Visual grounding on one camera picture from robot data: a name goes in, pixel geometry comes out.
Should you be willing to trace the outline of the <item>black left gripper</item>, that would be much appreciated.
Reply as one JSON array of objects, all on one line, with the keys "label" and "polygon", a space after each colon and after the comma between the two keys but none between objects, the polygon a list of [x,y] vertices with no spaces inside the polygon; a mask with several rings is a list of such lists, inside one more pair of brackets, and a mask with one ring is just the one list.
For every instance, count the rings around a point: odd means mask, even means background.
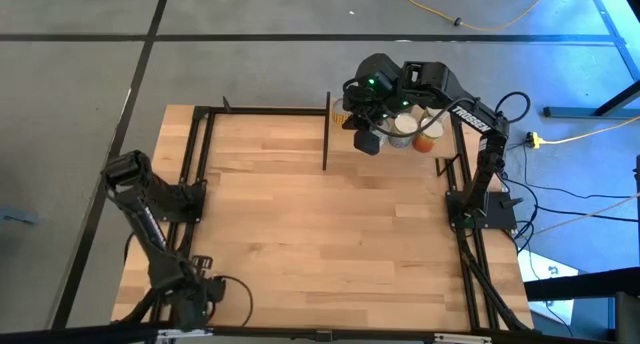
[{"label": "black left gripper", "polygon": [[[198,273],[205,273],[213,266],[213,258],[194,255],[192,264]],[[192,310],[178,310],[178,329],[197,329],[208,323],[205,310],[214,310],[225,296],[225,280],[221,276],[204,277],[197,273],[170,274],[164,279],[166,302],[177,310],[180,306],[190,306]]]}]

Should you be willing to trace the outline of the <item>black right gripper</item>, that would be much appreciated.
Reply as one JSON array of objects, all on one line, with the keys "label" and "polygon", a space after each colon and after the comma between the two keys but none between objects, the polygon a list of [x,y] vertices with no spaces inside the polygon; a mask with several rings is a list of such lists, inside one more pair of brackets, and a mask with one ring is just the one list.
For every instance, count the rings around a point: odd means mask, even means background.
[{"label": "black right gripper", "polygon": [[371,131],[388,118],[400,113],[400,102],[393,97],[392,87],[377,81],[347,81],[344,83],[344,110],[350,117],[345,129],[357,130],[353,137],[354,148],[375,156],[380,151],[380,138]]}]

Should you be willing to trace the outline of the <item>blue cherries tin can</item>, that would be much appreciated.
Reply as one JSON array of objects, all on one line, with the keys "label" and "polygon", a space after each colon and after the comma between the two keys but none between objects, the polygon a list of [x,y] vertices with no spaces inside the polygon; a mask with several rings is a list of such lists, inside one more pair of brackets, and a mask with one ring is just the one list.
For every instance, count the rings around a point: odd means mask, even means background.
[{"label": "blue cherries tin can", "polygon": [[417,120],[408,113],[399,114],[391,124],[393,136],[389,137],[389,143],[395,148],[408,147],[418,129]]}]

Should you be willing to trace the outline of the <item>orange-red labelled tin can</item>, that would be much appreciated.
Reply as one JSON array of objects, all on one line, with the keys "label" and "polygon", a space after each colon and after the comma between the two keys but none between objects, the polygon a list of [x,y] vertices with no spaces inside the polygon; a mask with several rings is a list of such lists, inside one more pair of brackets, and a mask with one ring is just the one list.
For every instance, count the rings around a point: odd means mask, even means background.
[{"label": "orange-red labelled tin can", "polygon": [[444,127],[436,121],[414,137],[413,148],[418,152],[428,153],[435,148],[437,141],[443,135]]}]

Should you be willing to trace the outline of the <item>black rig crossbar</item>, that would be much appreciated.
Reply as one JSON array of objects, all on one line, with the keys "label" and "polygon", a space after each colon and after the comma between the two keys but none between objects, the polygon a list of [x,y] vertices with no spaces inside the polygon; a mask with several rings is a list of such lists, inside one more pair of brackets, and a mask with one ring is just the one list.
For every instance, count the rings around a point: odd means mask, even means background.
[{"label": "black rig crossbar", "polygon": [[[207,337],[256,337],[306,339],[314,341],[314,332],[323,329],[308,328],[257,328],[210,326],[214,334]],[[110,324],[101,326],[46,329],[0,333],[0,344],[127,344],[156,340],[160,329],[175,329],[168,322],[142,324]],[[476,329],[468,332],[436,331],[387,331],[329,329],[334,331],[334,341],[340,340],[380,340],[380,341],[420,341],[433,343],[435,333],[468,334],[492,338],[493,344],[618,344],[611,341],[568,338],[543,335],[536,331],[506,331],[496,329]]]}]

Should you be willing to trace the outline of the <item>black metal stand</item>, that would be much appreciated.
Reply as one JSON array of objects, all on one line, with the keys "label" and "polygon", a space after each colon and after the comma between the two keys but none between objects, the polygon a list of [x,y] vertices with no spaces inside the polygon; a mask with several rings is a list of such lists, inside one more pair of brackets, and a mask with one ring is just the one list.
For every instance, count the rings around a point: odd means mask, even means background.
[{"label": "black metal stand", "polygon": [[[592,1],[600,12],[608,33],[613,36],[613,43],[634,82],[597,108],[544,107],[542,114],[546,118],[628,120],[640,116],[640,109],[626,109],[627,105],[640,98],[640,68],[636,65],[626,45],[622,43],[623,37],[603,0]],[[625,0],[625,2],[633,12],[635,19],[640,22],[640,0]]]}]

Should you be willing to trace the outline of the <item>white sheet with blue marks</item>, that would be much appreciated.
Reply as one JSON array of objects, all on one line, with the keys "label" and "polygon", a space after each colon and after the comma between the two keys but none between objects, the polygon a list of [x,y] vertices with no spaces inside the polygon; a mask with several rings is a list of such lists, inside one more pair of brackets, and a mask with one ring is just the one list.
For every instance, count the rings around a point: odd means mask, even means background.
[{"label": "white sheet with blue marks", "polygon": [[[579,274],[576,268],[526,249],[523,249],[518,254],[518,264],[522,280],[525,283],[559,277],[574,277]],[[529,309],[532,312],[565,325],[569,325],[572,322],[573,307],[573,299],[562,301],[529,301]]]}]

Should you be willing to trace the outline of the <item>black beam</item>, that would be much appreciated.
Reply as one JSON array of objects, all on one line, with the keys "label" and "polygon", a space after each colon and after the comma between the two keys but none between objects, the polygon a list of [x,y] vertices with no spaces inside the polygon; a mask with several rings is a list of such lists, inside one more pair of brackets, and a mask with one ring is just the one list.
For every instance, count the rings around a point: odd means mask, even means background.
[{"label": "black beam", "polygon": [[618,292],[640,296],[640,267],[536,280],[524,288],[529,301],[614,297]]}]

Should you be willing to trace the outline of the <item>silver bracket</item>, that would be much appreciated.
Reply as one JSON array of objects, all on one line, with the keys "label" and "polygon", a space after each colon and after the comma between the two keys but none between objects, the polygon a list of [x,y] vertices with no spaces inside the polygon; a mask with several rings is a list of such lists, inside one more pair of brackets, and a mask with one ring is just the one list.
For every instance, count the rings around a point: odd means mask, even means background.
[{"label": "silver bracket", "polygon": [[433,344],[493,344],[491,337],[468,334],[435,333]]},{"label": "silver bracket", "polygon": [[160,329],[157,332],[156,340],[171,341],[184,338],[207,337],[212,336],[213,334],[214,332],[210,328],[192,329],[187,331],[181,329]]}]

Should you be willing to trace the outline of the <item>black aluminium table frame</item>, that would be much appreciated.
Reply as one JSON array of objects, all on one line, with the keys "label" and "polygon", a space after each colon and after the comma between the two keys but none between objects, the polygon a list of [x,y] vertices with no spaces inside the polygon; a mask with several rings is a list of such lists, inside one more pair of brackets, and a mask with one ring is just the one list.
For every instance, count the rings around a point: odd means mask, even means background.
[{"label": "black aluminium table frame", "polygon": [[457,154],[417,176],[327,169],[320,108],[170,105],[153,155],[169,182],[206,180],[192,226],[161,222],[227,277],[213,326],[468,332],[503,328],[461,263],[445,195],[479,137],[451,122]]}]

